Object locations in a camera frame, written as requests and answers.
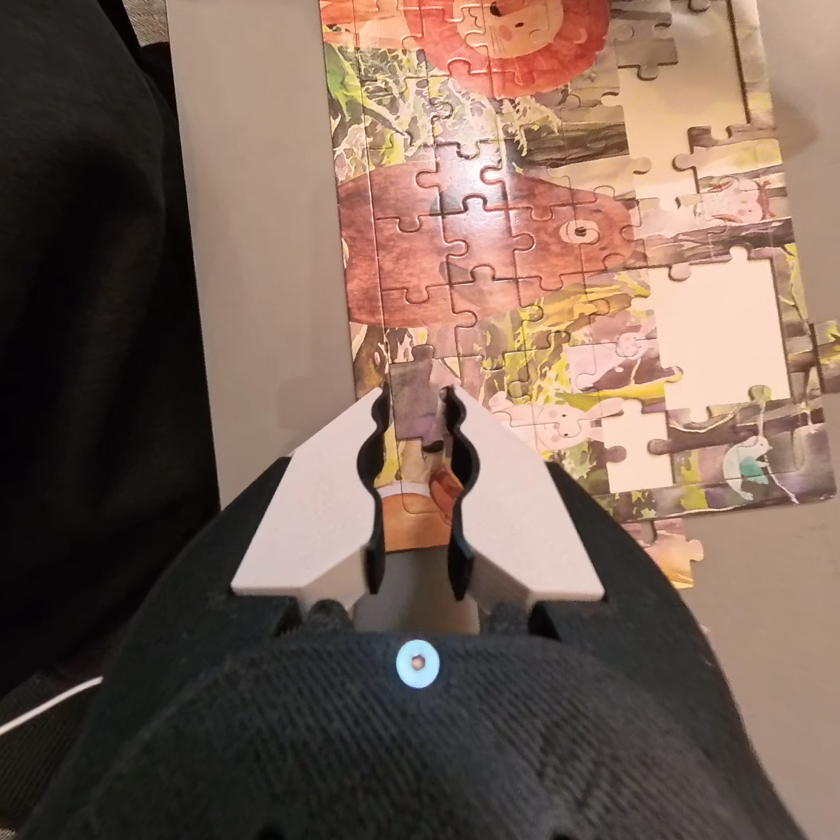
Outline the yellow grey jigsaw piece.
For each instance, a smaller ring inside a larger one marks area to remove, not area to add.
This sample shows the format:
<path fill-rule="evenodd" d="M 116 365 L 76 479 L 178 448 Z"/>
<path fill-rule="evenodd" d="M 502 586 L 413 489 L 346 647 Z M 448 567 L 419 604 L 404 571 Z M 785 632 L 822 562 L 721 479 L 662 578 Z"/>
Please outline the yellow grey jigsaw piece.
<path fill-rule="evenodd" d="M 815 369 L 825 394 L 839 393 L 839 325 L 831 319 L 811 324 Z"/>

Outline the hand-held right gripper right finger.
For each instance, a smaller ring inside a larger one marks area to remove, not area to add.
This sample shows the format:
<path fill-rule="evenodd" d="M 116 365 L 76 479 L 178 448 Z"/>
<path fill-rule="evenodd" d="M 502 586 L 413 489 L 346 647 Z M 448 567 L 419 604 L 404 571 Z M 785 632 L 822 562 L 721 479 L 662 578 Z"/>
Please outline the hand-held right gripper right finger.
<path fill-rule="evenodd" d="M 445 389 L 445 418 L 461 485 L 448 543 L 455 598 L 483 611 L 601 601 L 604 585 L 550 464 L 459 385 Z"/>

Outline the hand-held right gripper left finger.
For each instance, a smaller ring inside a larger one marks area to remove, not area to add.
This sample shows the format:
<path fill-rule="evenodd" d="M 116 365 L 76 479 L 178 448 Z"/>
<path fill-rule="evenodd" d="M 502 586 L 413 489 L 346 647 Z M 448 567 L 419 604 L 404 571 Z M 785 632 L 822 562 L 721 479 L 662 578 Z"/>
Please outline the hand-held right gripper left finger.
<path fill-rule="evenodd" d="M 237 595 L 280 595 L 303 610 L 351 609 L 385 572 L 382 471 L 389 388 L 374 388 L 298 446 L 231 582 Z"/>

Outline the pink jigsaw piece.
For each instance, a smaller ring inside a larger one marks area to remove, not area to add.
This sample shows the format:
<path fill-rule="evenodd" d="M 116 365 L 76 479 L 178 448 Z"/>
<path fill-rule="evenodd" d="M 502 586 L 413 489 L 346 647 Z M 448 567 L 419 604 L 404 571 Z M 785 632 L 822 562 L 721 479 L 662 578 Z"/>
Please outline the pink jigsaw piece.
<path fill-rule="evenodd" d="M 628 522 L 623 528 L 676 589 L 693 587 L 692 564 L 703 560 L 704 548 L 698 539 L 687 537 L 683 518 Z"/>

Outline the animal jigsaw puzzle board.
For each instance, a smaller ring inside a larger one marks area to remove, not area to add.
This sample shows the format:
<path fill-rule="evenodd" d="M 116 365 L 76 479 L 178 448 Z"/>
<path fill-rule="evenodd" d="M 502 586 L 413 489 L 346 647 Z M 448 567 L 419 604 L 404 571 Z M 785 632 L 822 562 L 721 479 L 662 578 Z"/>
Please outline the animal jigsaw puzzle board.
<path fill-rule="evenodd" d="M 358 396 L 428 343 L 619 522 L 836 493 L 756 2 L 321 2 Z M 385 437 L 390 551 L 449 444 Z"/>

